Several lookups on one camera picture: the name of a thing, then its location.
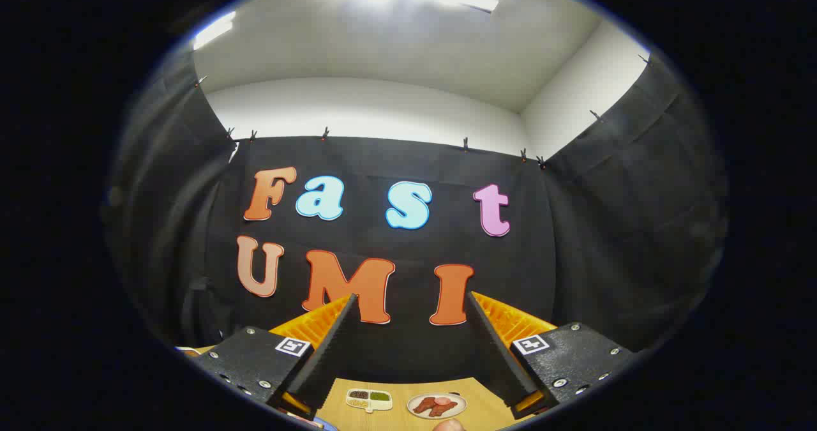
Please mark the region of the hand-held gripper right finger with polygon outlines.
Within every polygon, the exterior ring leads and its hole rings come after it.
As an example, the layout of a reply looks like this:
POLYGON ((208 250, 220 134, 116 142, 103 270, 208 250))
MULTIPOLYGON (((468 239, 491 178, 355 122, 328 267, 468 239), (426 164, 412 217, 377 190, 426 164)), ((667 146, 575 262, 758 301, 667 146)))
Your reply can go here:
POLYGON ((635 353, 588 324, 555 326, 478 292, 465 300, 477 349, 476 379, 521 420, 600 388, 635 353))

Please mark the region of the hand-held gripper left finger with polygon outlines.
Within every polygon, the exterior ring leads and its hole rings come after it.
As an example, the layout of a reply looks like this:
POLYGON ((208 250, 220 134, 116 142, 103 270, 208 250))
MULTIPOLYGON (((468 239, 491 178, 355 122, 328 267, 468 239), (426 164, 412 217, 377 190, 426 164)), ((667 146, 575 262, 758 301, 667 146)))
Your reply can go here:
POLYGON ((277 332, 247 326, 190 361, 254 402, 311 420, 349 364, 358 324, 358 295, 350 294, 277 332))

